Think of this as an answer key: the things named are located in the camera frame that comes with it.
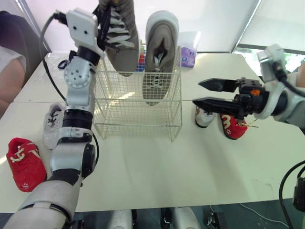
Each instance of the red shoe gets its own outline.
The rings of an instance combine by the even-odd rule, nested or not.
[[[47,177],[37,146],[27,139],[13,138],[6,158],[15,183],[22,192],[31,192]]]
[[[227,114],[220,114],[220,119],[223,124],[224,135],[232,140],[243,136],[248,129],[247,126],[243,125],[246,124],[245,120],[242,121],[242,124],[239,124],[237,119]]]

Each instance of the white sneaker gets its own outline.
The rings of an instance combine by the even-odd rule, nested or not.
[[[214,118],[214,113],[209,113],[199,107],[196,107],[195,123],[198,127],[206,128]]]
[[[58,130],[62,126],[64,107],[52,104],[44,117],[42,143],[46,149],[54,149],[58,141]]]

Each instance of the shoe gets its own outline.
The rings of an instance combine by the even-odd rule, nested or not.
[[[173,72],[178,32],[178,19],[171,12],[157,11],[149,17],[146,24],[143,99],[163,99],[165,97],[171,84],[172,75],[164,73]],[[146,103],[156,105],[158,102]]]
[[[200,109],[199,107],[196,107],[195,123],[198,127],[207,128],[214,118],[214,113],[209,113],[203,109]]]
[[[140,56],[140,40],[135,25],[133,0],[99,0],[101,13],[106,11],[108,5],[111,8],[111,20],[106,41],[119,47],[120,51],[106,47],[107,56],[116,71],[134,72]]]
[[[245,120],[238,123],[237,119],[231,115],[219,114],[219,116],[223,124],[224,135],[232,140],[236,140],[243,136],[248,129],[248,127],[245,126]]]
[[[20,191],[31,192],[38,184],[45,181],[47,173],[39,157],[38,148],[33,142],[23,138],[13,138],[9,142],[6,158]]]
[[[58,141],[58,131],[62,127],[64,107],[52,104],[44,117],[42,143],[46,149],[54,149]]]

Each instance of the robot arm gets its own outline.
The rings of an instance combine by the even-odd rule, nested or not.
[[[81,182],[95,168],[92,140],[95,71],[104,52],[98,46],[97,18],[76,9],[66,14],[70,35],[78,47],[64,71],[68,86],[59,140],[52,151],[52,176],[39,184],[10,218],[5,229],[60,229],[71,223]]]
[[[258,80],[209,79],[199,83],[202,87],[217,92],[234,92],[239,89],[233,101],[218,98],[193,100],[198,107],[216,113],[233,115],[243,120],[247,115],[265,119],[273,116],[276,121],[305,128],[305,89],[291,91],[287,88],[284,51],[278,45],[272,45],[258,53],[264,86]],[[290,85],[295,87],[295,75],[288,76]]]

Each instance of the white wire basket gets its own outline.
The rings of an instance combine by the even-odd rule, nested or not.
[[[182,127],[181,63],[177,49],[172,73],[116,72],[105,58],[98,68],[94,126],[107,136],[164,137]]]

